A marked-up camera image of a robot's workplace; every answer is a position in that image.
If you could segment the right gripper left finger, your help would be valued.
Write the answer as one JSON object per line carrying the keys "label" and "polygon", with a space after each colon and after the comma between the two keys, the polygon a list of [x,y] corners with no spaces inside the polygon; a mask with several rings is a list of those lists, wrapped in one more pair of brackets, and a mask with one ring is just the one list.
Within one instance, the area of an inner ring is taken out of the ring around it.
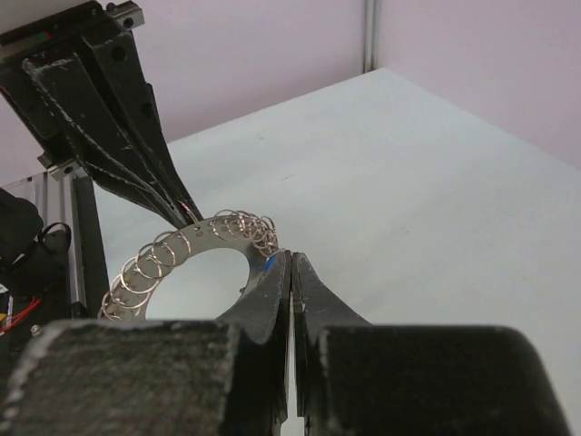
{"label": "right gripper left finger", "polygon": [[277,435],[287,418],[291,256],[212,321],[59,321],[24,349],[4,435]]}

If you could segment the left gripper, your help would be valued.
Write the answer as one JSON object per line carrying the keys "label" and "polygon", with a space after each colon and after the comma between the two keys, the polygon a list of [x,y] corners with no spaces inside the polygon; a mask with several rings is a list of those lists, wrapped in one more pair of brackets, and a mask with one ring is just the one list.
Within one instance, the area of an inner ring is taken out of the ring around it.
{"label": "left gripper", "polygon": [[202,220],[162,134],[133,2],[87,1],[1,33],[1,94],[46,168],[73,161],[105,190],[175,227]]}

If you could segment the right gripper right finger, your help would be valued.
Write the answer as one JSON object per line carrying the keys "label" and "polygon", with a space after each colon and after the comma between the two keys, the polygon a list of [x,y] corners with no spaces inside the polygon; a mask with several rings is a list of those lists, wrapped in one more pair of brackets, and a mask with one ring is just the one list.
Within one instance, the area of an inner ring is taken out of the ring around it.
{"label": "right gripper right finger", "polygon": [[374,325],[292,256],[308,435],[567,435],[537,350],[501,326]]}

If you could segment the metal keyring holder disc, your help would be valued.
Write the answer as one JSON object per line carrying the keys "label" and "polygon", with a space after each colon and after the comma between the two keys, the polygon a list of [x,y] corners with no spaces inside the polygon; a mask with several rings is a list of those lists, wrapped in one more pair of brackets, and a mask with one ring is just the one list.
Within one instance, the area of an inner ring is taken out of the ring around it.
{"label": "metal keyring holder disc", "polygon": [[181,230],[158,234],[129,258],[114,277],[97,313],[100,320],[133,321],[145,318],[153,293],[176,269],[194,256],[226,249],[241,253],[249,276],[241,294],[265,277],[267,259],[280,251],[274,221],[242,210],[222,210]]}

